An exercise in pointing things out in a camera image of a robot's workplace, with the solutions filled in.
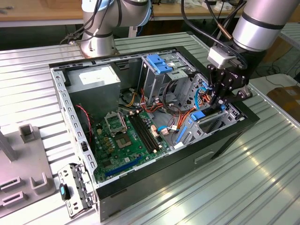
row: aluminum table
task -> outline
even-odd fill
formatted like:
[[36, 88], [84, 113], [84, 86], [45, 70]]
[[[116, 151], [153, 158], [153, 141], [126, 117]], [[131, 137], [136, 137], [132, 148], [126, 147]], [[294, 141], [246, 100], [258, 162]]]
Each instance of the aluminum table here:
[[[300, 50], [300, 22], [289, 22], [281, 30], [279, 36], [290, 43], [293, 47]], [[286, 72], [288, 74], [294, 66], [300, 61], [300, 56], [292, 63], [291, 68]]]
[[[208, 64], [208, 48], [185, 32], [117, 39], [121, 53], [185, 46]], [[76, 162], [59, 110], [49, 63], [82, 59], [77, 46], [0, 52], [0, 126], [38, 126], [55, 185], [57, 171]], [[116, 214], [102, 224], [300, 223], [300, 129], [255, 85], [245, 104], [261, 119], [222, 156]], [[0, 224], [99, 224], [94, 210], [70, 220], [60, 193], [0, 219]]]

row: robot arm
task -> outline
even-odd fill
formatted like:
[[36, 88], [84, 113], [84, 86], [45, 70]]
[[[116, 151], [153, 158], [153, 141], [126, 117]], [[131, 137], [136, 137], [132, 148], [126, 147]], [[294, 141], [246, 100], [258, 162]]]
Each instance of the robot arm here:
[[82, 0], [84, 30], [80, 49], [86, 58], [118, 53], [113, 30], [143, 26], [151, 16], [150, 0]]
[[[208, 65], [212, 107], [222, 103], [242, 101], [252, 96], [245, 85], [262, 61], [266, 50], [272, 46], [300, 0], [248, 0], [228, 44], [240, 53], [248, 63], [240, 69], [237, 57], [216, 45], [210, 49]], [[232, 90], [243, 88], [237, 95]]]

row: yellow wire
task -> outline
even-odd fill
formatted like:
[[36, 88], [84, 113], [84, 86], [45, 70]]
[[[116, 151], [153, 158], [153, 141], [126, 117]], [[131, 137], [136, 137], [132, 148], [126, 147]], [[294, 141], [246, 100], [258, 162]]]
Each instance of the yellow wire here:
[[133, 95], [132, 95], [132, 99], [131, 99], [131, 102], [128, 104], [128, 105], [126, 105], [126, 107], [130, 107], [130, 106], [132, 106], [133, 105], [133, 103], [135, 102], [135, 96], [137, 95], [137, 93], [133, 93]]

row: motherboard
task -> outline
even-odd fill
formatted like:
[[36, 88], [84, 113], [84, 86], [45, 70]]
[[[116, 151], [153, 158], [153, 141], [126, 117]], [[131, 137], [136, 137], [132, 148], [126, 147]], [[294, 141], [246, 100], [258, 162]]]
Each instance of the motherboard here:
[[170, 151], [146, 112], [132, 115], [114, 113], [93, 127], [95, 133], [94, 172], [99, 182], [111, 179], [133, 167]]

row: cardboard box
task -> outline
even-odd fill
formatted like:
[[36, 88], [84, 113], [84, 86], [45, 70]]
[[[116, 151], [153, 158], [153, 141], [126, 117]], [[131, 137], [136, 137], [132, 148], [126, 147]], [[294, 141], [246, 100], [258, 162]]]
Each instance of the cardboard box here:
[[286, 111], [295, 120], [300, 122], [300, 87], [291, 86], [275, 88], [267, 96]]
[[81, 8], [82, 0], [46, 0], [49, 8], [74, 9]]

